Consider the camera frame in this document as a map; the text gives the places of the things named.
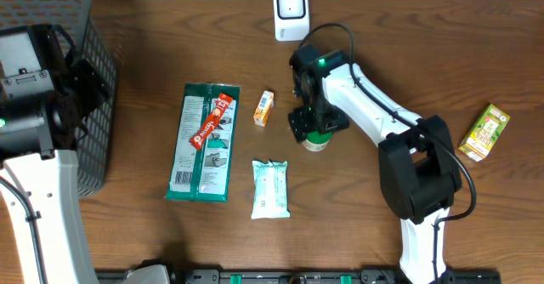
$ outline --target brown wooden surface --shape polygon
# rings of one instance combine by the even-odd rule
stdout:
[[[473,216],[446,225],[445,261],[497,268],[504,283],[542,282],[544,0],[310,3],[313,26],[351,27],[367,76],[404,107],[443,117],[454,145],[490,102],[512,117],[488,159],[461,156],[479,202]],[[379,188],[374,144],[352,125],[322,152],[295,145],[286,115],[300,103],[288,66],[297,44],[274,39],[272,0],[93,0],[93,18],[121,74],[107,184],[81,200],[95,268],[161,255],[225,269],[398,263],[400,224]],[[349,45],[335,29],[314,44]],[[187,82],[241,87],[226,204],[163,199]],[[252,113],[266,88],[277,101],[261,128]],[[253,158],[289,161],[290,219],[250,220]],[[467,205],[465,185],[452,212]],[[20,282],[9,216],[0,210],[0,277]]]

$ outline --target laundry basket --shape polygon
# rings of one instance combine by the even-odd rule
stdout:
[[[79,196],[95,194],[104,184],[115,105],[117,74],[111,54],[90,19],[91,0],[0,0],[0,30],[35,24],[59,24],[71,35],[76,49],[100,72],[110,86],[110,99],[83,118],[88,135],[78,142],[77,190]],[[58,35],[64,54],[68,42]],[[84,135],[81,129],[76,137]]]

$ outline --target red wrapper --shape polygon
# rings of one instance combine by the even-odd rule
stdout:
[[[204,141],[208,135],[210,135],[210,133],[218,126],[221,117],[223,117],[225,110],[227,110],[231,102],[232,97],[223,93],[219,94],[219,98],[215,102],[215,108],[210,115],[208,115],[201,129],[198,130],[198,133],[189,139],[189,142],[197,151],[202,149],[202,145],[204,145]]]

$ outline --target green clip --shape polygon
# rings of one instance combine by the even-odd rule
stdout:
[[[340,276],[340,284],[351,284],[351,276],[349,275]]]
[[[230,284],[241,284],[241,275],[231,275]]]

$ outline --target small orange and white box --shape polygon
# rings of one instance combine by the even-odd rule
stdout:
[[[258,102],[255,114],[253,115],[253,120],[256,125],[261,127],[266,126],[272,107],[274,107],[274,93],[264,91],[261,100]]]

